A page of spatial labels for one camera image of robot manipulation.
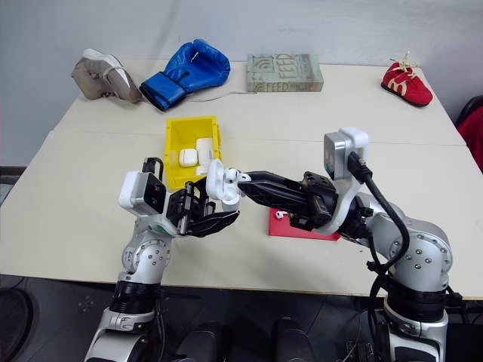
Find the white wall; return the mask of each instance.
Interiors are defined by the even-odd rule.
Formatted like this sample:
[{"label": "white wall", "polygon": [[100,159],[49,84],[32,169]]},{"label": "white wall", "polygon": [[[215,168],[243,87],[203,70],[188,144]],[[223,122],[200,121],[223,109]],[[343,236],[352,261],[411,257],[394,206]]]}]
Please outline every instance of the white wall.
[{"label": "white wall", "polygon": [[453,119],[483,94],[482,0],[0,0],[0,164],[30,162],[78,95],[70,72],[85,48],[168,58],[194,38],[231,60],[389,65],[410,49]]}]

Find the red chair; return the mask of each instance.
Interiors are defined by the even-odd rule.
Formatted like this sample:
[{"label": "red chair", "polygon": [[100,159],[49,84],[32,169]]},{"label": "red chair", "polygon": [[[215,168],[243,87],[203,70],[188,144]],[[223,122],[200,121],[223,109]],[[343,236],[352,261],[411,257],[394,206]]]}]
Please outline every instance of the red chair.
[{"label": "red chair", "polygon": [[483,95],[472,98],[464,106],[454,126],[483,172]]}]

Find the blue boxing glove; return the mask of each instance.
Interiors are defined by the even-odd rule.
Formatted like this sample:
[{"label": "blue boxing glove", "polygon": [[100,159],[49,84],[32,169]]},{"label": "blue boxing glove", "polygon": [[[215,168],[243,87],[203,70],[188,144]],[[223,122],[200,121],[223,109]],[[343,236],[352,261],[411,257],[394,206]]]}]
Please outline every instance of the blue boxing glove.
[{"label": "blue boxing glove", "polygon": [[165,70],[144,81],[139,89],[148,101],[165,111],[189,93],[222,85],[228,74],[228,58],[205,41],[196,39],[182,45]]}]

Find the gray shoe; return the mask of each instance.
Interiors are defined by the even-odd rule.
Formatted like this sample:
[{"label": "gray shoe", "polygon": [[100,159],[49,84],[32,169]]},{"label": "gray shoe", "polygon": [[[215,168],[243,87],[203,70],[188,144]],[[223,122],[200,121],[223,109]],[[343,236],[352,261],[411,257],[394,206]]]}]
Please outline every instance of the gray shoe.
[{"label": "gray shoe", "polygon": [[136,103],[142,98],[121,62],[111,54],[86,49],[71,76],[89,100],[114,95]]}]

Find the red sneaker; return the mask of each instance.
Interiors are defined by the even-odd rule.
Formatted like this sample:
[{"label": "red sneaker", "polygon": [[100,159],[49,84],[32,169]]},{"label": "red sneaker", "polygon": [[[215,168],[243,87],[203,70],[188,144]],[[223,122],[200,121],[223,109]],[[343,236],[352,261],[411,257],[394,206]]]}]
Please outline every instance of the red sneaker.
[{"label": "red sneaker", "polygon": [[414,72],[413,67],[417,67],[417,63],[409,63],[408,58],[409,52],[402,61],[396,60],[387,69],[380,86],[413,106],[427,106],[432,100],[431,91]]}]

